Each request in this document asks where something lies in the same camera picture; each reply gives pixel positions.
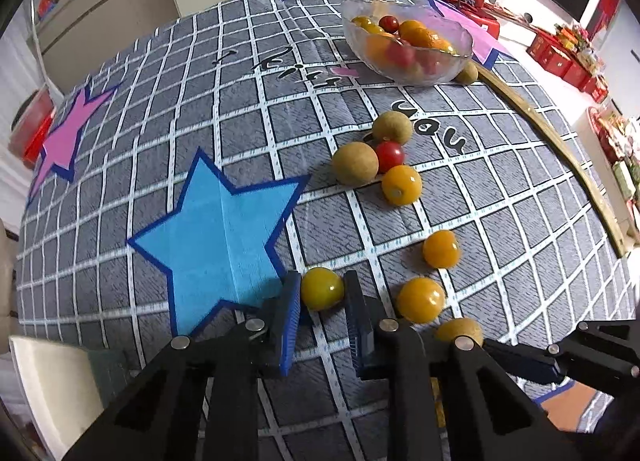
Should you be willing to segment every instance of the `screw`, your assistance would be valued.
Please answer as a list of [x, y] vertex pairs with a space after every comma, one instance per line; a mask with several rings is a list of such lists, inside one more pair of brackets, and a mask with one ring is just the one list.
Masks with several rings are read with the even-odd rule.
[[474, 348], [474, 341], [471, 340], [468, 336], [459, 336], [453, 342], [458, 349], [462, 349], [463, 351], [471, 351]]
[[378, 325], [380, 326], [380, 329], [389, 333], [398, 331], [398, 328], [400, 327], [398, 321], [393, 318], [383, 318]]
[[180, 335], [171, 340], [171, 347], [174, 349], [186, 349], [189, 347], [191, 340], [188, 336]]
[[244, 327], [252, 332], [262, 331], [264, 329], [264, 320], [261, 318], [250, 318], [246, 321]]

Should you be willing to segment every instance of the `blue star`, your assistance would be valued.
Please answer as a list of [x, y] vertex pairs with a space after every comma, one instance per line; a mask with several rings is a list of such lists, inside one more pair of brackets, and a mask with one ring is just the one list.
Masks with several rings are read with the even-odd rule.
[[280, 293], [286, 270], [274, 245], [308, 178], [236, 188], [197, 150], [177, 208], [127, 241], [167, 276], [174, 335]]

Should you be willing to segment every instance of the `wooden stick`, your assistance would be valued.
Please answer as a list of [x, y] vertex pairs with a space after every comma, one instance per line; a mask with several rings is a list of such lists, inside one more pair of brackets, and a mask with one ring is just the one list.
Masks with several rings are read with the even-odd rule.
[[535, 109], [533, 109], [524, 99], [522, 99], [512, 88], [504, 83], [493, 72], [489, 71], [486, 67], [474, 62], [476, 68], [478, 68], [478, 76], [485, 82], [495, 93], [497, 93], [507, 104], [514, 109], [519, 115], [523, 116], [538, 132], [540, 132], [547, 143], [555, 151], [558, 158], [563, 160], [574, 173], [574, 176], [578, 179], [583, 189], [585, 190], [587, 197], [591, 201], [594, 210], [600, 217], [600, 221], [607, 231], [609, 240], [613, 249], [616, 251], [618, 257], [624, 257], [626, 255], [626, 248], [622, 230], [618, 225], [618, 221], [613, 214], [613, 210], [609, 204], [605, 201], [604, 197], [598, 190], [598, 187], [587, 175], [585, 170], [580, 166], [578, 160], [572, 154], [569, 147], [558, 132], [549, 125], [548, 121], [542, 117]]

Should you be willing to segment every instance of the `tablecloth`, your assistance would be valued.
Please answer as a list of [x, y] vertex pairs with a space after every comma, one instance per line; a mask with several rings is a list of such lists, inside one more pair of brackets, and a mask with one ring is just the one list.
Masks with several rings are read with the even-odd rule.
[[[236, 186], [310, 174], [276, 241], [284, 266], [356, 269], [364, 292], [388, 309], [406, 280], [428, 275], [447, 293], [436, 324], [470, 316], [511, 343], [547, 345], [581, 319], [633, 314], [625, 261], [529, 124], [479, 82], [420, 88], [373, 73], [344, 40], [342, 1], [225, 1], [140, 38], [68, 95], [54, 127], [86, 85], [95, 97], [119, 84], [79, 127], [73, 174], [43, 174], [25, 212], [16, 271], [26, 334], [123, 349], [134, 370], [170, 340], [166, 276], [127, 238], [174, 209], [198, 148]], [[602, 188], [524, 67], [501, 54], [493, 69]], [[330, 170], [336, 149], [391, 108], [416, 122], [405, 152], [423, 181], [420, 200], [400, 208], [378, 182], [352, 190]], [[429, 271], [421, 258], [435, 229], [453, 229], [463, 249], [449, 271]], [[221, 311], [201, 337], [238, 318]], [[312, 321], [300, 329], [289, 377], [258, 385], [260, 458], [383, 458], [386, 382], [355, 377], [343, 309]], [[549, 390], [518, 383], [531, 397]]]

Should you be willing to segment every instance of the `gift box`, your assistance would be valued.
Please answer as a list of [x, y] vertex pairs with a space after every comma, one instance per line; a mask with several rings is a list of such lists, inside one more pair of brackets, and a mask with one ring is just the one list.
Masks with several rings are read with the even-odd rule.
[[533, 39], [531, 46], [527, 48], [527, 53], [532, 57], [533, 60], [537, 61], [540, 57], [540, 54], [549, 47], [549, 43], [542, 35], [536, 35], [536, 38]]
[[580, 91], [582, 91], [583, 93], [587, 93], [587, 95], [590, 95], [591, 93], [593, 93], [593, 90], [595, 88], [596, 88], [596, 77], [594, 77], [594, 76], [588, 76], [584, 80], [582, 85], [580, 87], [578, 87], [578, 89], [580, 89]]
[[604, 84], [596, 81], [596, 86], [594, 90], [591, 92], [591, 98], [598, 104], [602, 104], [604, 99], [609, 94], [609, 89]]
[[588, 77], [589, 73], [582, 67], [582, 64], [577, 60], [572, 60], [562, 80], [579, 89]]
[[571, 59], [562, 51], [549, 46], [541, 55], [538, 63], [549, 73], [562, 78], [571, 65]]

